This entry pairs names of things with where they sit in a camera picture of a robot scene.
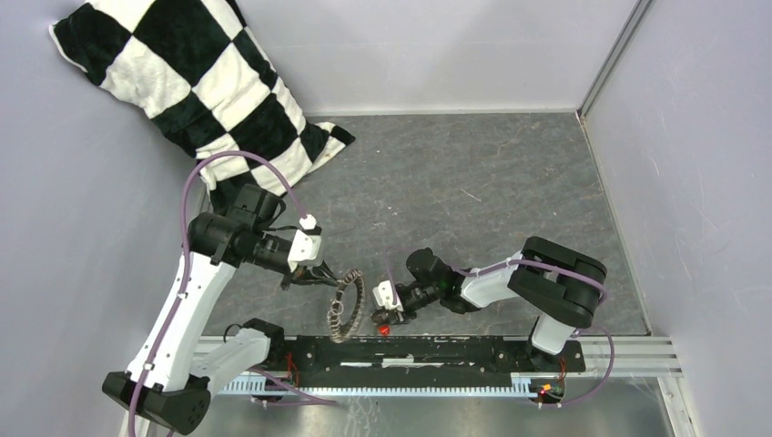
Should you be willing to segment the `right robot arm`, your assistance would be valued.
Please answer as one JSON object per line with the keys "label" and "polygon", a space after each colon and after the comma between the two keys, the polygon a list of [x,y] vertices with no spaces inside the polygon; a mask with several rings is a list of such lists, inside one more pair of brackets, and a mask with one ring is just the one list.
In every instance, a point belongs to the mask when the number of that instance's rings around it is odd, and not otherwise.
{"label": "right robot arm", "polygon": [[549,371],[563,357],[565,343],[592,326],[604,302],[606,266],[599,260],[541,237],[528,238],[512,256],[483,268],[462,269],[432,249],[416,249],[405,262],[409,284],[386,279],[373,290],[377,326],[407,324],[434,302],[456,314],[520,298],[541,314],[525,350],[528,364]]}

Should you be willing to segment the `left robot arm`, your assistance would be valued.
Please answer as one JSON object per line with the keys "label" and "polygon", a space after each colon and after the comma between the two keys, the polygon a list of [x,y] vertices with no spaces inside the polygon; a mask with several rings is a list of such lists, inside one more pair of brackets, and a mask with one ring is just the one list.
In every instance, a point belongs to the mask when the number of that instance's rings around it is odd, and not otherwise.
{"label": "left robot arm", "polygon": [[127,409],[131,435],[136,417],[189,435],[212,398],[243,371],[275,371],[286,361],[284,330],[257,319],[240,324],[235,336],[205,357],[194,356],[215,303],[240,265],[278,272],[286,285],[305,279],[333,284],[311,214],[300,215],[292,239],[276,236],[273,223],[285,209],[283,198],[246,185],[227,208],[183,223],[178,273],[162,311],[135,359],[125,370],[110,372],[102,386]]}

